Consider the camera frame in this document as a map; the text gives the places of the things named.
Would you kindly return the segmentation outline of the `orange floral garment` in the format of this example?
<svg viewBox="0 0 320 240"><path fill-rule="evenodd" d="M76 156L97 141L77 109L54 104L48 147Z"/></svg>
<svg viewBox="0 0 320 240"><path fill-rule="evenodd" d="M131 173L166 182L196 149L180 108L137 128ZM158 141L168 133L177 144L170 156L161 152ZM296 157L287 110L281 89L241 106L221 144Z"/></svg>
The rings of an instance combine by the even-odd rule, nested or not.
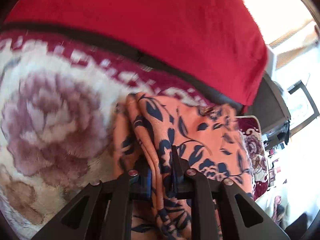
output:
<svg viewBox="0 0 320 240"><path fill-rule="evenodd" d="M172 146L207 178L229 178L253 196L253 168L231 106L188 106L167 96L130 94L116 106L114 175L140 161L151 169L151 202L134 202L132 239L191 239L191 203L177 199L170 187Z"/></svg>

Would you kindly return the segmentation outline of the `dark grey sofa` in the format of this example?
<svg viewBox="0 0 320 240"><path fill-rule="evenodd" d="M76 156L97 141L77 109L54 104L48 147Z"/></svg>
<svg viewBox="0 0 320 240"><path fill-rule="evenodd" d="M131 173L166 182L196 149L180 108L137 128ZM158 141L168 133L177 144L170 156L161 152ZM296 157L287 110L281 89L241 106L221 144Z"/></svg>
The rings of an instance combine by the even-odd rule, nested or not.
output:
<svg viewBox="0 0 320 240"><path fill-rule="evenodd" d="M166 72L170 76L176 76L192 85L211 103L216 105L228 103L234 107L238 113L243 112L247 115L255 115L260 121L263 133L267 133L273 128L280 129L290 119L289 110L285 105L284 99L281 97L279 87L271 81L271 78L266 73L259 85L258 93L253 101L253 105L249 106L248 109L245 110L243 105L223 95L218 90L203 83L191 74L172 68L156 58L110 37L92 33L90 31L71 29L51 24L9 23L1 26L2 33L14 30L62 35L69 40L76 40L87 45L98 47L99 49L111 51L115 54L124 56L133 62Z"/></svg>

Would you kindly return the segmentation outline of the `floral plush blanket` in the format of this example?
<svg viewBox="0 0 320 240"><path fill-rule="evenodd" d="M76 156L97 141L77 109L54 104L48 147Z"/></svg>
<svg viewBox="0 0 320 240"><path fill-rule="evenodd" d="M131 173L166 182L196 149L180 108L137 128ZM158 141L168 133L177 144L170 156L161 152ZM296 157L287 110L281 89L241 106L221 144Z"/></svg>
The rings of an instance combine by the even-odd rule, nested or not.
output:
<svg viewBox="0 0 320 240"><path fill-rule="evenodd" d="M60 35L1 33L1 213L31 239L88 183L114 175L116 106L130 94L215 107L166 72ZM253 168L249 142L238 128Z"/></svg>

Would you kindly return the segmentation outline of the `red blanket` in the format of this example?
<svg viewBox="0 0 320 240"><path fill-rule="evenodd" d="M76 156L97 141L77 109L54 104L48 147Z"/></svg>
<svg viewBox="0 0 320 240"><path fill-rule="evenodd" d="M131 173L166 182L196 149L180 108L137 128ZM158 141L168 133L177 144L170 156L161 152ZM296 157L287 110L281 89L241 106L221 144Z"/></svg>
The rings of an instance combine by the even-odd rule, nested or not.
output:
<svg viewBox="0 0 320 240"><path fill-rule="evenodd" d="M237 103L253 103L267 63L242 0L19 0L6 23L46 23L124 42Z"/></svg>

